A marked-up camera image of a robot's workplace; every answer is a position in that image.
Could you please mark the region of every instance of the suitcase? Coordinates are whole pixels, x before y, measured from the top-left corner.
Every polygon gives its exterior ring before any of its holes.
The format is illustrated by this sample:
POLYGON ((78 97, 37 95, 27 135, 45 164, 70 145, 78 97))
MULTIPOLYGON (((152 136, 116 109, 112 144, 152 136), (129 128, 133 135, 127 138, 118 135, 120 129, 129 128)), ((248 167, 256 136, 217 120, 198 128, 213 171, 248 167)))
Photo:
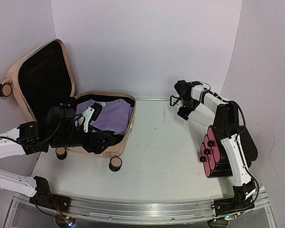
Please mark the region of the suitcase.
MULTIPOLYGON (((0 96, 13 93, 27 121, 41 121, 50 107, 57 106, 75 95, 75 81, 63 42, 54 39, 33 50, 16 62, 0 84, 0 96)), ((75 95, 77 103, 93 99, 109 102, 123 99, 133 108, 124 137, 119 136, 114 145, 107 147, 99 156, 110 159, 109 168, 118 171, 122 165, 119 156, 124 152, 135 120, 135 98, 128 94, 85 92, 75 95)), ((64 159, 67 152, 87 153, 82 147, 57 148, 56 154, 64 159)))

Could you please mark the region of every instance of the metal frame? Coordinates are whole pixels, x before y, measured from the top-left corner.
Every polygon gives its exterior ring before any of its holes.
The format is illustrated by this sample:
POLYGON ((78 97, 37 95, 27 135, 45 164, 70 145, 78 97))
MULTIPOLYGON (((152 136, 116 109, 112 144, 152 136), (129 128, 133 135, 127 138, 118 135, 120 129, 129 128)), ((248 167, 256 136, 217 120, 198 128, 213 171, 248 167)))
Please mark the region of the metal frame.
POLYGON ((148 97, 136 97, 136 101, 170 101, 169 98, 148 98, 148 97))
MULTIPOLYGON (((14 195, 4 228, 10 228, 16 215, 17 206, 29 204, 29 197, 14 195)), ((213 200, 186 202, 118 202, 72 197, 69 212, 65 215, 98 222, 140 225, 185 224, 213 219, 213 200)), ((270 228, 276 228, 271 205, 265 188, 262 188, 255 202, 255 209, 265 208, 270 228)), ((55 214, 54 210, 42 208, 55 214)))

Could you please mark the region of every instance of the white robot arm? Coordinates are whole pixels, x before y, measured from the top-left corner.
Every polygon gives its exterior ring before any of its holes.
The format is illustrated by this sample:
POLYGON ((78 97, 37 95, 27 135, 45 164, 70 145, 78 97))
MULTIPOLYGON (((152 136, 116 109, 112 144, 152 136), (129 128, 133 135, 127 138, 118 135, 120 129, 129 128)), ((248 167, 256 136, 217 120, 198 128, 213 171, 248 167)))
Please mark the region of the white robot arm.
MULTIPOLYGON (((19 129, 14 128, 0 135, 0 159, 25 154, 20 144, 6 138, 16 141, 19 138, 19 129)), ((0 169, 0 188, 33 197, 37 193, 36 187, 37 183, 33 177, 20 176, 0 169)))
MULTIPOLYGON (((256 180, 249 171, 246 155, 251 158, 250 155, 253 154, 253 159, 250 161, 254 161, 257 157, 257 149, 246 129, 246 123, 244 126, 239 125, 238 111, 242 114, 240 107, 236 102, 229 101, 212 92, 210 86, 202 82, 187 83, 182 80, 178 81, 174 88, 179 97, 171 96, 170 104, 174 106, 178 102, 181 103, 178 115, 183 119, 188 120, 189 114, 194 112, 199 104, 204 104, 215 114, 214 123, 210 126, 215 139, 208 143, 210 143, 210 149, 217 143, 216 148, 220 148, 227 154, 233 175, 235 194, 233 198, 214 201, 216 216, 253 208, 256 198, 253 200, 252 196, 256 192, 256 180)), ((205 162, 207 159, 202 156, 200 161, 205 162)))

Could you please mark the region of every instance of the table surface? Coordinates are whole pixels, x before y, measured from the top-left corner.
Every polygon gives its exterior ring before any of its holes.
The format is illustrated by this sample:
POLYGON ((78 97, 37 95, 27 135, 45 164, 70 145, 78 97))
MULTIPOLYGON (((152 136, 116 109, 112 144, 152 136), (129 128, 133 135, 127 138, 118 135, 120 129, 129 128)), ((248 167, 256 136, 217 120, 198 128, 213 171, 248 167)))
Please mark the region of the table surface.
POLYGON ((207 178, 199 162, 207 128, 184 121, 167 101, 137 101, 136 119, 118 172, 109 159, 54 150, 42 153, 32 176, 48 180, 53 193, 87 199, 165 202, 232 196, 232 178, 207 178))

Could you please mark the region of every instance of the purple clothing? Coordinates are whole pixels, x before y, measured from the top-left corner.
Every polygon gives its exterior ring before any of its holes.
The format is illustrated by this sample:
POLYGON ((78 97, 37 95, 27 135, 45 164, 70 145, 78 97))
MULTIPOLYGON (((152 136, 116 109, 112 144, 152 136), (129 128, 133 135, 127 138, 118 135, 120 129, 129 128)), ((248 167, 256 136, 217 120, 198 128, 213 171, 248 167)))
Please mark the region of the purple clothing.
POLYGON ((115 134, 125 135, 133 110, 130 104, 123 99, 110 102, 98 102, 91 99, 78 104, 76 114, 83 113, 95 102, 101 104, 103 109, 97 120, 92 121, 90 125, 102 131, 112 131, 115 132, 115 134))

